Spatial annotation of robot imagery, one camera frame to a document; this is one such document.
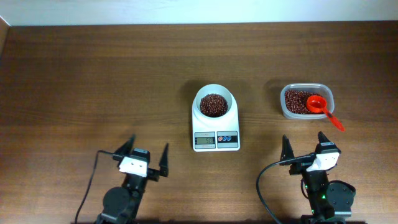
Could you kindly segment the red adzuki beans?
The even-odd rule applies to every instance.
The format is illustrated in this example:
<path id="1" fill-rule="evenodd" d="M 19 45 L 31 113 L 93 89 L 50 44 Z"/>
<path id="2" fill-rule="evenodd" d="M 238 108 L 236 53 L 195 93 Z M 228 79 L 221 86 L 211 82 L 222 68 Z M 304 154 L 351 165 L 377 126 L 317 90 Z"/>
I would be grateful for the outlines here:
<path id="1" fill-rule="evenodd" d="M 307 108 L 307 100 L 310 96 L 319 96 L 319 94 L 307 91 L 287 90 L 285 92 L 285 105 L 291 113 L 313 114 Z M 200 111 L 209 117 L 219 117 L 226 114 L 228 102 L 218 94 L 208 94 L 200 100 Z"/>

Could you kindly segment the orange plastic measuring scoop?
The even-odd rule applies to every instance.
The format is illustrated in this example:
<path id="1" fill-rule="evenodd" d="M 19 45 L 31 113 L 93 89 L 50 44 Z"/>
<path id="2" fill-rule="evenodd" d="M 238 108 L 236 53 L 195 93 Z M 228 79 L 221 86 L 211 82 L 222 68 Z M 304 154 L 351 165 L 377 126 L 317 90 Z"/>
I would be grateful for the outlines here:
<path id="1" fill-rule="evenodd" d="M 307 109 L 312 113 L 324 113 L 338 130 L 345 132 L 343 124 L 327 109 L 327 101 L 322 96 L 310 96 L 307 99 Z"/>

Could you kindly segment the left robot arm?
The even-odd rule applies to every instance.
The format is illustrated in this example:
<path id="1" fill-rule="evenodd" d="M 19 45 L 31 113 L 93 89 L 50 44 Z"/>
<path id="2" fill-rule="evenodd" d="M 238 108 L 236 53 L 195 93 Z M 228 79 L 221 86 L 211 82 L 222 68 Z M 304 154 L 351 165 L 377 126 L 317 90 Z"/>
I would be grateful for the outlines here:
<path id="1" fill-rule="evenodd" d="M 159 169 L 149 167 L 150 152 L 134 148 L 135 136 L 131 136 L 121 147 L 112 153 L 118 161 L 118 169 L 125 175 L 119 187 L 109 189 L 103 197 L 103 210 L 96 223 L 128 224 L 135 223 L 148 181 L 157 182 L 169 175 L 168 152 L 166 144 L 159 161 Z"/>

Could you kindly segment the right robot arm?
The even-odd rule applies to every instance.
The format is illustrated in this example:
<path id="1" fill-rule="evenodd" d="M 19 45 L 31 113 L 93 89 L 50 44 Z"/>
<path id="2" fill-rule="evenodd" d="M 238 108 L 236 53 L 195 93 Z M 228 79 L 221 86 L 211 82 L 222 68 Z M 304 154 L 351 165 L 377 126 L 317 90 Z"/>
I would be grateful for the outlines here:
<path id="1" fill-rule="evenodd" d="M 280 161 L 289 166 L 290 175 L 301 175 L 301 190 L 312 213 L 302 215 L 300 223 L 345 223 L 352 216 L 356 189 L 340 180 L 328 180 L 327 172 L 337 165 L 341 150 L 322 132 L 315 151 L 296 157 L 287 136 L 282 137 Z"/>

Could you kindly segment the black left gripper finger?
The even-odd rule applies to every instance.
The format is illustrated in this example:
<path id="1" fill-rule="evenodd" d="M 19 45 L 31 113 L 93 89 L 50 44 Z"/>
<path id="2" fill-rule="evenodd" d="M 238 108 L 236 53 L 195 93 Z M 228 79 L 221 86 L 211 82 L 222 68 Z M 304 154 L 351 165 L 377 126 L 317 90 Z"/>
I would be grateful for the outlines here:
<path id="1" fill-rule="evenodd" d="M 119 147 L 115 152 L 115 156 L 128 156 L 135 141 L 136 135 L 133 134 L 121 147 Z"/>
<path id="2" fill-rule="evenodd" d="M 169 176 L 169 162 L 168 162 L 168 151 L 169 151 L 169 144 L 167 143 L 164 147 L 164 151 L 162 153 L 162 157 L 160 158 L 159 162 L 159 175 L 162 177 Z"/>

